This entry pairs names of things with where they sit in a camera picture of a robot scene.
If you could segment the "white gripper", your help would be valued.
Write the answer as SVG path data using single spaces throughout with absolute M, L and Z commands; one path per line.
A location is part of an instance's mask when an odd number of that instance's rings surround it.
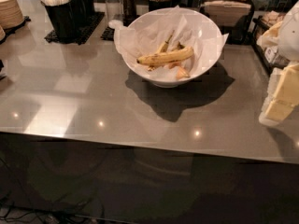
M 299 1 L 257 40 L 262 49 L 276 46 L 278 53 L 290 61 L 299 60 Z M 267 119 L 281 122 L 299 105 L 299 63 L 283 69 L 274 68 L 269 79 L 268 96 L 263 107 Z

